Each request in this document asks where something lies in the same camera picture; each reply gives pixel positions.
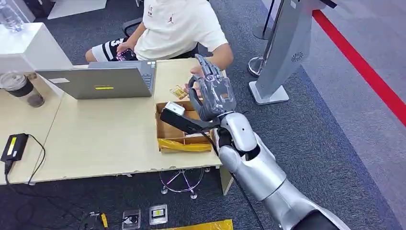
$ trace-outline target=red floor line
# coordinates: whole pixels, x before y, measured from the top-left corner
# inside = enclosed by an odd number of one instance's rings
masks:
[[[313,11],[313,17],[370,87],[406,126],[406,104],[402,99],[385,83],[320,10]]]

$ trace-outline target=white t-shirt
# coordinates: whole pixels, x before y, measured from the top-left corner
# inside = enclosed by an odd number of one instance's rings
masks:
[[[139,60],[173,58],[197,43],[212,52],[227,43],[206,0],[145,0],[143,23],[147,29],[134,50]]]

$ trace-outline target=black cable on floor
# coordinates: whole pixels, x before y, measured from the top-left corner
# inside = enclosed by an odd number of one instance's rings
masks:
[[[218,156],[218,150],[217,150],[217,147],[216,147],[215,143],[213,142],[213,140],[212,140],[210,137],[208,137],[208,136],[204,133],[204,131],[202,131],[202,130],[198,130],[198,131],[199,131],[205,138],[207,138],[207,140],[210,141],[210,144],[212,144],[213,149],[214,149],[216,155]],[[254,214],[255,219],[257,219],[259,228],[260,228],[261,230],[264,230],[264,227],[262,226],[261,220],[259,219],[258,214],[257,214],[257,212],[255,211],[254,207],[252,206],[251,202],[249,201],[247,194],[245,194],[245,191],[244,191],[244,189],[242,188],[240,182],[237,180],[236,176],[235,176],[233,173],[230,172],[230,174],[231,174],[231,176],[234,178],[234,181],[236,182],[236,184],[237,184],[237,186],[239,187],[239,189],[241,190],[242,195],[243,195],[244,198],[247,200],[247,203],[248,203],[249,207],[251,208],[251,211],[252,211],[252,213]]]
[[[45,156],[46,156],[46,151],[45,151],[44,146],[43,146],[33,135],[31,135],[31,134],[27,134],[27,135],[28,135],[29,137],[32,137],[32,138],[41,146],[42,151],[44,152],[43,157],[42,157],[42,159],[41,159],[39,165],[34,169],[33,173],[32,173],[31,176],[30,176],[30,179],[29,179],[29,181],[28,181],[28,186],[29,186],[29,184],[31,183],[32,178],[35,176],[35,174],[37,173],[37,171],[39,170],[39,168],[41,167],[41,165],[44,163]],[[28,197],[36,197],[36,198],[43,198],[43,199],[46,199],[46,200],[48,201],[48,203],[50,203],[50,204],[51,204],[52,206],[54,206],[56,209],[64,211],[65,213],[64,213],[63,216],[65,216],[66,214],[69,214],[69,215],[71,215],[71,216],[75,219],[73,222],[71,222],[71,223],[69,223],[69,224],[67,224],[67,225],[64,225],[64,226],[60,226],[60,227],[51,227],[51,226],[41,226],[41,225],[37,225],[37,224],[34,224],[34,223],[29,222],[29,220],[34,216],[35,207],[34,207],[32,204],[27,203],[27,204],[24,204],[23,206],[19,207],[19,208],[17,209],[16,213],[14,214],[14,217],[15,217],[15,219],[16,219],[18,222],[20,222],[20,223],[22,223],[22,224],[30,225],[30,226],[33,226],[33,227],[41,228],[41,229],[60,230],[60,229],[65,229],[66,227],[68,227],[68,226],[74,224],[75,222],[82,220],[81,218],[78,218],[75,214],[73,214],[73,213],[70,211],[70,208],[63,208],[62,206],[57,205],[57,204],[52,200],[52,199],[60,199],[60,200],[62,200],[62,201],[65,201],[66,203],[69,203],[69,204],[72,205],[72,206],[75,206],[75,207],[80,208],[80,209],[84,209],[84,208],[82,208],[82,207],[76,205],[75,203],[68,201],[67,199],[64,199],[64,198],[59,197],[59,196],[40,195],[40,194],[38,194],[34,189],[32,189],[30,186],[29,186],[29,188],[31,189],[31,191],[33,192],[33,194],[32,194],[32,193],[25,193],[25,192],[18,191],[18,190],[15,189],[13,186],[11,186],[10,181],[9,181],[9,179],[8,179],[8,174],[9,174],[9,172],[10,172],[12,163],[13,163],[13,162],[6,162],[6,167],[5,167],[4,176],[5,176],[6,185],[7,185],[14,193],[16,193],[16,194],[18,194],[18,195],[21,195],[21,196],[28,196]],[[31,212],[29,213],[29,215],[28,215],[29,218],[28,218],[26,221],[21,221],[21,219],[19,218],[18,214],[19,214],[19,212],[22,210],[22,208],[24,208],[25,206],[31,206],[31,209],[30,209]]]

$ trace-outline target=person's hand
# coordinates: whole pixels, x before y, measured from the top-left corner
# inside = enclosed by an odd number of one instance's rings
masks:
[[[131,50],[134,51],[134,47],[135,47],[135,45],[129,43],[128,41],[127,41],[127,42],[123,42],[123,43],[121,43],[121,44],[118,45],[118,47],[117,47],[117,54],[120,54],[121,52],[125,51],[126,49],[131,49]]]
[[[201,98],[201,97],[202,97],[202,92],[200,92],[199,83],[195,82],[194,85],[193,85],[193,88],[196,90],[197,96]],[[185,92],[187,92],[188,97],[189,97],[189,87],[188,87],[188,84],[185,84],[185,88],[183,88],[183,90],[184,90]]]
[[[200,77],[204,77],[203,70],[202,70],[201,66],[193,67],[190,71],[191,71],[191,74],[196,74],[196,75],[198,75]],[[196,90],[197,96],[202,97],[202,93],[200,92],[200,88],[199,88],[199,83],[195,82],[194,85],[193,85],[193,88]],[[185,92],[187,92],[188,96],[189,96],[189,87],[188,87],[187,83],[185,84],[185,88],[183,88],[183,90]]]
[[[196,66],[191,69],[191,74],[196,74],[200,77],[204,77],[203,70],[201,66]]]

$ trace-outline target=smartphone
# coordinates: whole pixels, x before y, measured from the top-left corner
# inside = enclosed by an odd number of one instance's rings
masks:
[[[137,57],[132,49],[126,49],[116,56],[118,61],[134,61]]]

